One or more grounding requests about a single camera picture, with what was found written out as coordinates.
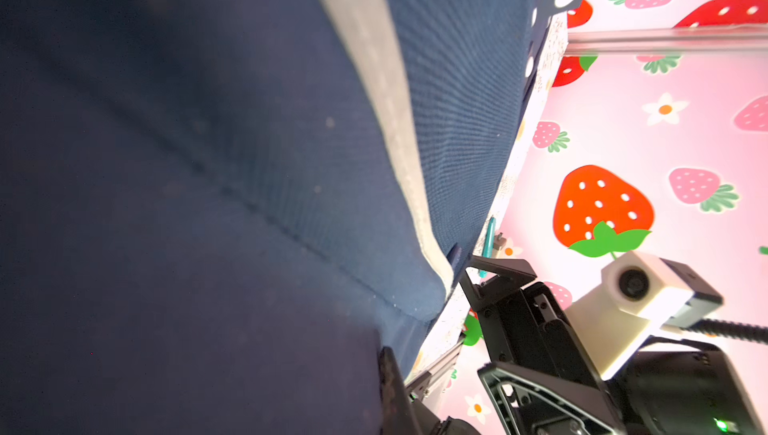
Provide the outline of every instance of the beige trim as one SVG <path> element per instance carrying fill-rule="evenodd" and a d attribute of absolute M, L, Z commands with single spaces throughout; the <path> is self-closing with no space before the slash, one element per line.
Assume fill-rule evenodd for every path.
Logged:
<path fill-rule="evenodd" d="M 453 270 L 432 233 L 406 67 L 386 0 L 320 0 L 357 69 L 379 120 L 389 161 L 411 211 L 418 243 L 446 294 Z"/>

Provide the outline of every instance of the teal marker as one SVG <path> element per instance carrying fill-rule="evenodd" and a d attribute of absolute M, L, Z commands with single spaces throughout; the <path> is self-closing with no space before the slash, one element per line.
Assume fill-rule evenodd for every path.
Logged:
<path fill-rule="evenodd" d="M 491 217 L 488 220 L 488 231 L 485 232 L 485 245 L 482 247 L 482 256 L 490 258 L 493 255 L 493 239 L 496 236 L 496 219 Z M 485 278 L 488 273 L 485 270 L 481 270 L 478 275 L 480 278 Z"/>

